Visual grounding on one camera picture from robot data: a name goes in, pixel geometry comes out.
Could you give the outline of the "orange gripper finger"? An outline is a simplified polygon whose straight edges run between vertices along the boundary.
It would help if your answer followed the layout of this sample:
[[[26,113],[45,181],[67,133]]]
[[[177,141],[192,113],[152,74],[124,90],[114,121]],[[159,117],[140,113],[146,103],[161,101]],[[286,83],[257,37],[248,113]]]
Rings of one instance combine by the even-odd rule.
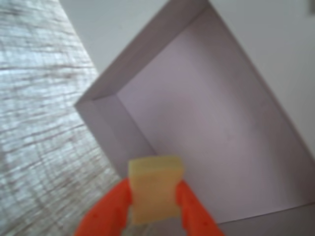
[[[127,178],[112,187],[83,217],[75,236],[120,236],[132,204]]]
[[[188,236],[224,236],[218,225],[185,181],[176,188],[176,203]]]

